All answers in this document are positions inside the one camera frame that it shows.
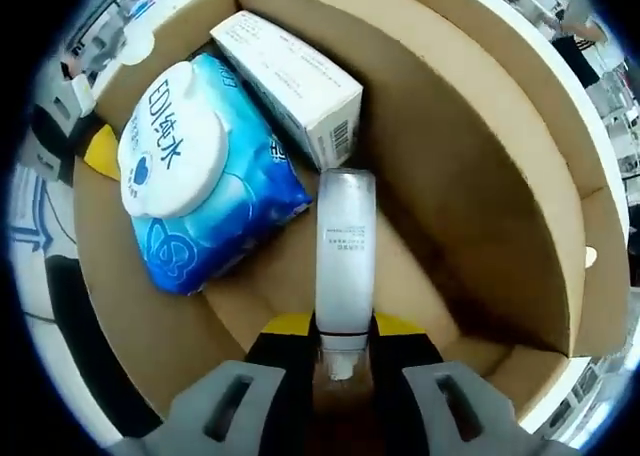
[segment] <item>cardboard divider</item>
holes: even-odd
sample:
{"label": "cardboard divider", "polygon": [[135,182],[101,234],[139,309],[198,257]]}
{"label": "cardboard divider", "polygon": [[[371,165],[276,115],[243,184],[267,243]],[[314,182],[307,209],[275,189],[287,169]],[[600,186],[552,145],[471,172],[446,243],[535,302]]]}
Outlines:
{"label": "cardboard divider", "polygon": [[516,418],[522,419],[549,392],[568,364],[562,354],[516,346],[487,381],[511,400]]}
{"label": "cardboard divider", "polygon": [[[464,358],[512,391],[518,411],[529,408],[566,361],[560,353],[572,351],[585,277],[580,200],[543,118],[480,46],[413,0],[195,0],[152,28],[141,62],[110,65],[98,113],[121,129],[157,74],[239,6],[307,40],[365,87],[356,161],[384,187],[376,309],[420,325],[445,357]],[[317,175],[300,176],[315,193]],[[90,297],[157,411],[221,361],[241,359],[272,315],[313,308],[313,211],[204,295],[168,297],[146,274],[117,183],[78,163],[76,232]],[[495,333],[504,341],[485,341]],[[544,364],[511,380],[503,364],[520,353],[535,362],[533,349],[516,354],[516,345],[556,352],[536,351]]]}
{"label": "cardboard divider", "polygon": [[[605,355],[624,344],[629,291],[624,187],[607,132],[577,77],[544,37],[501,0],[416,0],[455,24],[493,56],[543,117],[582,199],[587,271],[573,355]],[[590,221],[597,218],[598,224]],[[606,324],[602,309],[610,308]]]}

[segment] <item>package of wet wipes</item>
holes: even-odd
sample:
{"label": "package of wet wipes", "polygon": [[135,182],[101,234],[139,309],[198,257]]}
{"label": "package of wet wipes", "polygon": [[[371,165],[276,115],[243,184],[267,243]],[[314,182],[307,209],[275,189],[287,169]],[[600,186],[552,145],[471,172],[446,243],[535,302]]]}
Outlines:
{"label": "package of wet wipes", "polygon": [[142,258],[173,293],[198,290],[311,203],[235,75],[206,54],[147,89],[118,164]]}

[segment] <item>cardboard box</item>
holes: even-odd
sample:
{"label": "cardboard box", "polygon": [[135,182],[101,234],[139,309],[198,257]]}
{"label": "cardboard box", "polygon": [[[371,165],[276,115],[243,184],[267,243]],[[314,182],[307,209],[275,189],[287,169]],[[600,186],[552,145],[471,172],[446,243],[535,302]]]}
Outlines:
{"label": "cardboard box", "polygon": [[336,168],[351,156],[362,100],[355,79],[249,11],[225,19],[211,36],[318,169]]}
{"label": "cardboard box", "polygon": [[[583,295],[627,284],[613,267],[625,255],[619,222],[611,206],[598,206],[610,194],[602,188],[581,200],[521,85],[415,0],[191,0],[154,16],[161,22],[140,62],[112,63],[96,83],[98,113],[121,129],[156,75],[240,9],[307,41],[366,89],[356,159],[378,180],[377,310],[424,328],[446,359],[507,394],[519,417],[576,348],[598,354],[600,341],[624,326],[619,312],[583,310]],[[317,174],[299,174],[314,194]],[[313,207],[203,294],[174,298],[146,275],[118,184],[79,162],[75,191],[92,303],[122,366],[160,414],[221,361],[241,358],[271,317],[312,311]],[[586,272],[585,233],[600,254]]]}

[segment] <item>chinese characters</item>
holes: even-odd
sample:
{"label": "chinese characters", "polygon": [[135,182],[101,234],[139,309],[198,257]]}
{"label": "chinese characters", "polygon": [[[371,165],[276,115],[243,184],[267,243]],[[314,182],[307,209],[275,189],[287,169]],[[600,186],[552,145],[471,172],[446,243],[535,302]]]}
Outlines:
{"label": "chinese characters", "polygon": [[332,228],[327,230],[327,241],[338,251],[364,251],[364,226]]}
{"label": "chinese characters", "polygon": [[166,163],[167,170],[171,169],[174,157],[180,156],[180,145],[183,138],[175,135],[176,117],[171,111],[171,89],[169,80],[165,79],[149,95],[149,115],[153,118],[151,127],[157,134],[156,145],[163,153],[160,160]]}
{"label": "chinese characters", "polygon": [[133,171],[129,173],[129,177],[127,178],[127,189],[129,190],[129,195],[132,198],[138,197],[138,190],[133,187]]}
{"label": "chinese characters", "polygon": [[236,78],[231,71],[224,67],[222,63],[219,63],[218,66],[220,70],[220,77],[222,78],[222,84],[228,86],[230,88],[237,88],[238,84],[236,83]]}
{"label": "chinese characters", "polygon": [[138,129],[138,111],[133,113],[131,121],[129,121],[129,132],[131,134],[131,147],[135,151],[138,149],[138,143],[140,142],[140,130]]}

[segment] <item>white lid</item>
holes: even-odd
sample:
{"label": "white lid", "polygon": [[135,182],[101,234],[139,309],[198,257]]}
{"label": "white lid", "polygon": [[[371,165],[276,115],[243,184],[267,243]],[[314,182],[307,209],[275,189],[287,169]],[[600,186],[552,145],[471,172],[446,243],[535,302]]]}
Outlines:
{"label": "white lid", "polygon": [[227,128],[190,62],[149,86],[118,146],[122,202],[131,216],[174,218],[213,191],[227,161]]}
{"label": "white lid", "polygon": [[358,335],[350,334],[322,334],[320,329],[320,346],[326,351],[364,351],[367,347],[368,336],[366,333]]}

